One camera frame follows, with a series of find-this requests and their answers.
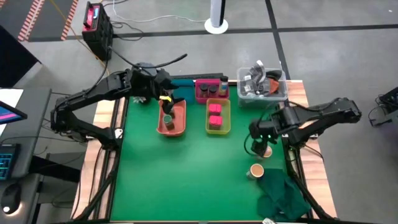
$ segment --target green table surface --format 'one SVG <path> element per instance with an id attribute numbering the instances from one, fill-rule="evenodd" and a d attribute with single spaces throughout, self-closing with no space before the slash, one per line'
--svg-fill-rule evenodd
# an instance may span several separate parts
<path id="1" fill-rule="evenodd" d="M 130 101 L 112 221 L 262 220 L 256 208 L 263 193 L 246 172 L 254 163 L 285 171 L 284 152 L 278 140 L 270 158 L 245 153 L 249 123 L 262 110 L 239 108 L 236 87 L 230 92 L 231 131 L 224 136 L 206 133 L 206 105 L 188 104 L 185 133 L 167 138 L 156 131 L 158 102 Z"/>

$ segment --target gray floor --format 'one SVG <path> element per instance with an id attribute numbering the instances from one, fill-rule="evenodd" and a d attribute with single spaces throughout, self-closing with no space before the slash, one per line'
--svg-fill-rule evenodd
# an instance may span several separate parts
<path id="1" fill-rule="evenodd" d="M 398 3 L 393 0 L 272 0 L 278 27 L 359 26 L 398 24 Z M 78 3 L 72 27 L 81 31 L 86 1 Z M 134 19 L 178 14 L 207 19 L 208 1 L 137 0 L 116 6 L 118 13 Z M 106 8 L 112 19 L 111 6 Z M 230 27 L 270 27 L 264 1 L 227 1 Z M 145 24 L 131 23 L 144 32 L 203 30 L 203 24 L 180 19 L 164 19 Z M 280 33 L 292 79 L 303 80 L 311 105 L 335 97 L 354 100 L 363 118 L 358 124 L 334 126 L 320 137 L 333 200 L 338 216 L 357 222 L 397 223 L 398 213 L 398 134 L 387 124 L 372 128 L 368 112 L 374 99 L 398 83 L 397 29 L 289 32 Z M 51 86 L 54 91 L 74 93 L 88 88 L 101 72 L 101 65 L 75 40 L 36 42 L 24 45 L 45 65 L 27 86 Z M 190 35 L 146 37 L 138 42 L 114 40 L 114 48 L 132 62 L 168 61 L 187 53 L 179 63 L 166 67 L 172 75 L 223 72 L 236 77 L 240 67 L 250 67 L 257 59 L 267 67 L 279 68 L 274 37 L 264 34 Z M 127 63 L 114 54 L 111 72 Z M 52 97 L 53 107 L 56 96 Z M 79 111 L 92 121 L 95 105 Z M 84 147 L 49 142 L 48 152 L 79 152 Z M 40 147 L 47 142 L 40 142 Z M 43 223 L 65 220 L 54 208 L 43 209 Z"/>

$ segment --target monitor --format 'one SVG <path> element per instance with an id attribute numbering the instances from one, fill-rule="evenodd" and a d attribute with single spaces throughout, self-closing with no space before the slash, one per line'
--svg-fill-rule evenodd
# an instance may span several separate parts
<path id="1" fill-rule="evenodd" d="M 0 101 L 0 124 L 11 123 L 26 119 L 27 115 Z"/>

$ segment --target dark green towel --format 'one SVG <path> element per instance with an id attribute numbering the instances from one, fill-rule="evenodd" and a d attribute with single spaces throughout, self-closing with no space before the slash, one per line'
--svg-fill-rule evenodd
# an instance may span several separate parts
<path id="1" fill-rule="evenodd" d="M 277 222 L 294 221 L 311 206 L 304 200 L 295 182 L 281 169 L 265 169 L 257 181 L 265 195 L 257 202 L 257 212 Z"/>

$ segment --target wooden table frame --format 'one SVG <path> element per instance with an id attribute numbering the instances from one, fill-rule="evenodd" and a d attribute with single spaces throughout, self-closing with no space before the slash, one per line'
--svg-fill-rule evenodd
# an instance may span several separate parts
<path id="1" fill-rule="evenodd" d="M 303 82 L 301 80 L 288 80 L 287 84 L 289 100 L 300 103 L 304 106 L 308 106 Z M 124 98 L 120 99 L 119 101 L 100 101 L 97 104 L 93 124 L 101 128 L 114 126 L 115 128 L 120 127 L 124 129 L 128 103 L 129 101 L 125 100 Z M 320 151 L 318 141 L 316 140 L 309 140 L 307 145 Z M 90 141 L 88 143 L 85 161 L 81 169 L 80 200 L 79 204 L 77 205 L 77 191 L 75 196 L 75 204 L 72 211 L 75 210 L 76 206 L 77 210 L 75 216 L 72 218 L 79 216 L 83 209 L 88 205 L 90 191 L 92 191 L 92 198 L 97 192 L 100 182 L 104 180 L 105 176 L 109 174 L 112 168 L 115 152 L 106 152 L 102 149 L 99 151 L 100 146 L 101 144 L 97 140 Z M 99 159 L 95 167 L 95 161 L 98 152 Z M 322 159 L 317 155 L 314 155 L 314 153 L 302 149 L 298 163 L 300 162 L 302 164 L 307 189 L 310 191 L 316 201 L 323 207 L 324 211 L 326 211 L 329 215 L 336 217 L 336 210 Z M 300 167 L 298 165 L 299 164 L 294 162 L 294 167 Z M 115 182 L 116 179 L 113 181 L 113 183 L 111 183 L 110 186 L 108 186 L 102 196 L 101 203 L 91 214 L 90 219 L 110 218 Z"/>

